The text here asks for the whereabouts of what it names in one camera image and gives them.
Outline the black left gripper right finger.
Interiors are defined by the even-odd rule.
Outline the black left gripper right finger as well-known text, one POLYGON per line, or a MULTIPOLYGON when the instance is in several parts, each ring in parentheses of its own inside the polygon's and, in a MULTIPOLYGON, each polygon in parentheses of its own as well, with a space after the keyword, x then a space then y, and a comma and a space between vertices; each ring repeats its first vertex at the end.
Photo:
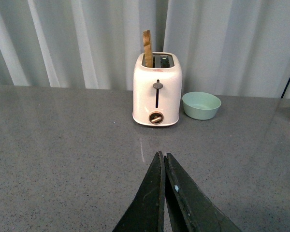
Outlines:
POLYGON ((240 229, 222 213, 199 186, 167 153, 165 196, 174 232, 239 232, 240 229))

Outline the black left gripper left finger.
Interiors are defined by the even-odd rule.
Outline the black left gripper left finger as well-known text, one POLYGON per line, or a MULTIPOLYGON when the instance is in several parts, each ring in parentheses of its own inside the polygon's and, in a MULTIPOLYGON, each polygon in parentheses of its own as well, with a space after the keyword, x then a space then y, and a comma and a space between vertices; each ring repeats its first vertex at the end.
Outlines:
POLYGON ((164 231, 165 164, 157 152, 132 203, 117 223, 115 232, 164 231))

